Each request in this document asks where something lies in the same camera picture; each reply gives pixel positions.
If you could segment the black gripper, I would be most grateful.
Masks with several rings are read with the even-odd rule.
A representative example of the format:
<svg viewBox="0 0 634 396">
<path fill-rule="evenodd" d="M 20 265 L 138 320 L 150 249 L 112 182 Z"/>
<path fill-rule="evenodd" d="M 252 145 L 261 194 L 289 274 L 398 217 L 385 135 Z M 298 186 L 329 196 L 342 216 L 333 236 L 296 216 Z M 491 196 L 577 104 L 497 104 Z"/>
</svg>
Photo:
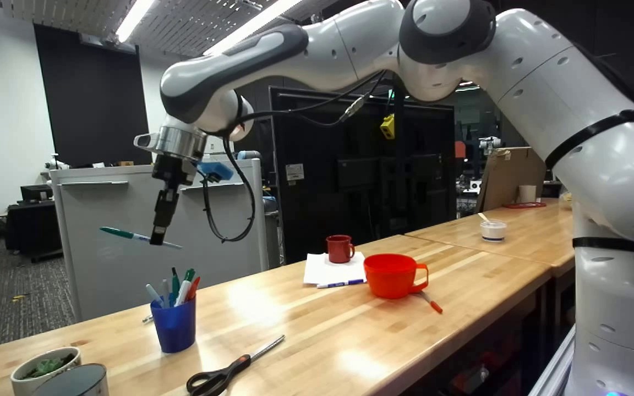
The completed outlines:
<svg viewBox="0 0 634 396">
<path fill-rule="evenodd" d="M 176 212 L 178 186 L 189 182 L 189 163 L 170 153 L 159 153 L 152 166 L 152 176 L 163 179 L 167 188 L 160 188 L 154 203 L 154 219 L 150 244 L 163 244 L 167 227 Z"/>
</svg>

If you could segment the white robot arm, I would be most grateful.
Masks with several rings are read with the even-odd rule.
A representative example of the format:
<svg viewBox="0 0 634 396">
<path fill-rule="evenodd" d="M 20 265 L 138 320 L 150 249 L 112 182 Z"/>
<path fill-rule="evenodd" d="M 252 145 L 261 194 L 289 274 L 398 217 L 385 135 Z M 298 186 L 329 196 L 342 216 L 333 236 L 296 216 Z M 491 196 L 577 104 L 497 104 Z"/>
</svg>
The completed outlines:
<svg viewBox="0 0 634 396">
<path fill-rule="evenodd" d="M 147 145 L 163 182 L 150 240 L 164 240 L 200 138 L 240 141 L 261 117 L 245 86 L 282 77 L 336 93 L 382 75 L 420 107 L 442 107 L 462 80 L 479 86 L 569 190 L 575 332 L 564 396 L 634 396 L 634 101 L 525 8 L 361 0 L 172 63 L 159 87 L 170 122 Z"/>
</svg>

